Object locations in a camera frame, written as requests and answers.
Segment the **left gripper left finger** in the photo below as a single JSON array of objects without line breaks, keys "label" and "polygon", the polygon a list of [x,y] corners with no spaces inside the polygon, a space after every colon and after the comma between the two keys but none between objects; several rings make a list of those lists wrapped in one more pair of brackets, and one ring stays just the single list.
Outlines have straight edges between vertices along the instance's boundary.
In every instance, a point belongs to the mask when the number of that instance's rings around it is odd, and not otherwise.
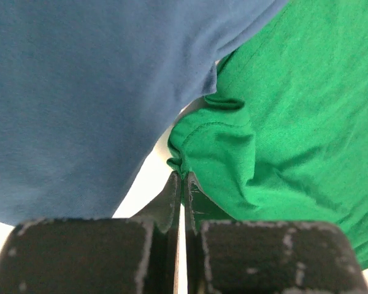
[{"label": "left gripper left finger", "polygon": [[173,293],[181,179],[130,218],[33,219],[0,252],[0,293]]}]

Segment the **folded blue t shirt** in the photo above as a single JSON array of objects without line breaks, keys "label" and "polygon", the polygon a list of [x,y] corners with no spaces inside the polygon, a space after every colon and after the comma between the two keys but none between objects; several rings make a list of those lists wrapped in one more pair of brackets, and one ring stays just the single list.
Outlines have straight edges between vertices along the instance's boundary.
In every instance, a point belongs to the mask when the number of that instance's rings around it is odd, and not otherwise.
[{"label": "folded blue t shirt", "polygon": [[0,222],[111,217],[285,1],[0,1]]}]

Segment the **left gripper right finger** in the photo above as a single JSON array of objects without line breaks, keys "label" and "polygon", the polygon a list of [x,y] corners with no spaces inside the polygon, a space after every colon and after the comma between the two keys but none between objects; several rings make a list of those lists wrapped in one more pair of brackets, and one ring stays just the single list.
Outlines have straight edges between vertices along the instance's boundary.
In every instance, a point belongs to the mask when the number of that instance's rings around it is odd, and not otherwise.
[{"label": "left gripper right finger", "polygon": [[327,222],[235,220],[183,181],[189,293],[368,293],[347,237]]}]

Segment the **green t shirt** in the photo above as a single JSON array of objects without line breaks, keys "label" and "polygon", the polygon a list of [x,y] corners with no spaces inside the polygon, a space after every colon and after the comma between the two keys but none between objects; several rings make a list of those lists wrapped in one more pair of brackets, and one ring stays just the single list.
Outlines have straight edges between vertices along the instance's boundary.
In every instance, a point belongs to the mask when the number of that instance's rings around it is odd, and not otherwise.
[{"label": "green t shirt", "polygon": [[337,224],[368,268],[368,1],[290,1],[217,69],[168,164],[238,220]]}]

